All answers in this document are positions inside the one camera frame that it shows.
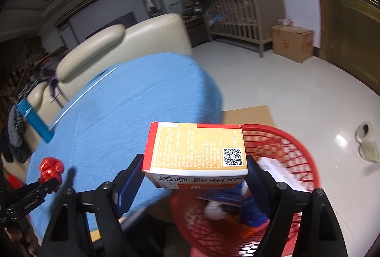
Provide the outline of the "red plastic bag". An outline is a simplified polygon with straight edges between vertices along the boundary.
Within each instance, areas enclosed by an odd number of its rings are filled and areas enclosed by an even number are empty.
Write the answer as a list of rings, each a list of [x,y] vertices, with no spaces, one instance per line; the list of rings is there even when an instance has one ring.
[[[58,186],[62,183],[64,164],[54,157],[46,157],[39,165],[40,177],[38,183],[43,184],[51,179],[57,181]]]

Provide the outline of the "yellow red cardboard box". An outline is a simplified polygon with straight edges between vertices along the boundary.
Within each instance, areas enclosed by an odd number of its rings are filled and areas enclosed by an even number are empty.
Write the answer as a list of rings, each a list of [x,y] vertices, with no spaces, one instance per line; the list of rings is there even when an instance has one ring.
[[[152,122],[142,171],[164,189],[236,187],[248,174],[242,127]]]

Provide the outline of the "dark clothes on sofa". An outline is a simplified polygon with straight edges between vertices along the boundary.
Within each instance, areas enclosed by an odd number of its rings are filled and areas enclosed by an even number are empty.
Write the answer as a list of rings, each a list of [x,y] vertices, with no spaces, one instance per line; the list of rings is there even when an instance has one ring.
[[[8,114],[6,127],[1,131],[1,153],[5,161],[13,163],[16,160],[24,164],[32,155],[32,150],[23,138],[26,132],[26,121],[19,113],[17,105],[22,99],[27,99],[38,84],[42,82],[50,84],[54,77],[54,70],[44,68],[42,73],[36,75],[33,81],[29,81],[16,97]]]

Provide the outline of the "blue white carton box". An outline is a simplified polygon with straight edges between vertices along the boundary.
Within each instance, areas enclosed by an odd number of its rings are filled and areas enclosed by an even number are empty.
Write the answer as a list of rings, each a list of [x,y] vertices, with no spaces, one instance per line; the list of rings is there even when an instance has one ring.
[[[249,227],[260,227],[269,221],[267,216],[258,209],[256,202],[243,184],[230,189],[201,191],[198,198],[205,201],[205,205],[210,201],[221,203],[224,211],[228,213],[227,218],[232,218]]]

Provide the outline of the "teal thermos bottle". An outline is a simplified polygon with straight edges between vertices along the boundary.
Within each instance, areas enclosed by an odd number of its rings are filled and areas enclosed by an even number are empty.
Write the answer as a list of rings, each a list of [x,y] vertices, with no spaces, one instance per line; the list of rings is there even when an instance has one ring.
[[[37,134],[47,144],[53,139],[54,132],[48,128],[41,117],[33,109],[32,105],[26,100],[22,99],[17,104],[17,110],[26,119],[27,123],[37,132]]]

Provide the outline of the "white thin rod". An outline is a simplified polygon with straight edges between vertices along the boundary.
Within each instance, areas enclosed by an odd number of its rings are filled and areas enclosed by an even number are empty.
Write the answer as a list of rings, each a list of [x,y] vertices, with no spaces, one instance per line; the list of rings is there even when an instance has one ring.
[[[90,90],[95,88],[98,83],[100,83],[102,80],[104,80],[107,76],[111,75],[115,70],[117,70],[118,67],[113,68],[107,73],[102,73],[102,77],[100,77],[96,82],[94,82],[86,91],[84,91],[79,97],[75,99],[70,105],[63,111],[63,113],[58,117],[58,119],[51,125],[50,130],[55,130],[55,127],[57,124],[61,121],[61,119],[71,110]]]

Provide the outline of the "white crumpled paper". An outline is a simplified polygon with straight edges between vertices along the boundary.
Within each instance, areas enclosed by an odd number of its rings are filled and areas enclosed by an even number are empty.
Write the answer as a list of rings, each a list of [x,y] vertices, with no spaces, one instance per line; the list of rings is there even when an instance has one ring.
[[[204,216],[213,221],[224,220],[228,213],[224,211],[223,205],[216,201],[210,201],[204,208]]]

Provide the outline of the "red plastic basket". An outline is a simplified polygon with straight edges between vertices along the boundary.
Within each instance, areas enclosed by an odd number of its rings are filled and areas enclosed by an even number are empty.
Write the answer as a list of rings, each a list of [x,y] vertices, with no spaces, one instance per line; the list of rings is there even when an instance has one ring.
[[[275,159],[296,179],[302,191],[319,186],[318,169],[300,141],[285,131],[262,124],[242,125],[245,152],[254,160]],[[269,219],[250,193],[240,187],[226,191],[177,191],[171,212],[191,256],[253,256]]]

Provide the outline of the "white slippers on floor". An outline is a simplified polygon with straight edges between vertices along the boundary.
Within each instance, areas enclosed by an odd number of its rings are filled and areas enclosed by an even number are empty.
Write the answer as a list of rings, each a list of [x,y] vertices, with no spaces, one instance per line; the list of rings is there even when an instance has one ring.
[[[375,141],[370,140],[373,133],[373,128],[370,122],[362,122],[355,131],[355,140],[358,143],[359,155],[362,159],[371,162],[379,163],[379,148]]]

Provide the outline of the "flat cardboard sheet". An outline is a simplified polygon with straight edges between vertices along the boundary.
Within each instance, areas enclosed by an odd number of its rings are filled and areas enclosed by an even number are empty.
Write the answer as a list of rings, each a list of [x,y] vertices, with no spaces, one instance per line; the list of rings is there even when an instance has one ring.
[[[224,124],[263,124],[275,127],[274,120],[267,105],[241,108],[223,112]]]

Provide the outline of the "cream leather sofa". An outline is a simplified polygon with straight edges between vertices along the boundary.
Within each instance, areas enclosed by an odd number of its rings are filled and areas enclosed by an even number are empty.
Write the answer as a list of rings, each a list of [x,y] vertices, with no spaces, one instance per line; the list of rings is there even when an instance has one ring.
[[[38,84],[28,102],[45,124],[55,117],[91,79],[118,63],[163,52],[192,54],[185,23],[179,14],[164,14],[133,25],[109,26],[70,51],[55,70],[59,93],[50,95],[48,84]]]

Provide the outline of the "brown cardboard box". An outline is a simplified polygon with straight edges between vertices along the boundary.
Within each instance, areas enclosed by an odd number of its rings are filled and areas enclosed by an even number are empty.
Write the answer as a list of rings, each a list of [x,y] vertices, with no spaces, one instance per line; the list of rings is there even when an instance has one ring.
[[[293,25],[272,26],[275,54],[302,63],[314,54],[314,31]]]

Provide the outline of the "wooden baby crib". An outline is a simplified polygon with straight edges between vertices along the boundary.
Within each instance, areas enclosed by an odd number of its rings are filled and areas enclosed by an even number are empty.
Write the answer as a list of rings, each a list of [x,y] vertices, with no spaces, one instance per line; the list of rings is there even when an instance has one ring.
[[[263,57],[272,26],[285,18],[284,0],[193,0],[201,4],[210,40],[257,46]]]

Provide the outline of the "wooden door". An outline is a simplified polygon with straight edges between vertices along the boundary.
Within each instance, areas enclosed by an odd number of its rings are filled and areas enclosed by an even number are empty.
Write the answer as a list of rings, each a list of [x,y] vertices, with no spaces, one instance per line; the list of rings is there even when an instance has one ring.
[[[379,0],[319,0],[319,56],[379,92]]]

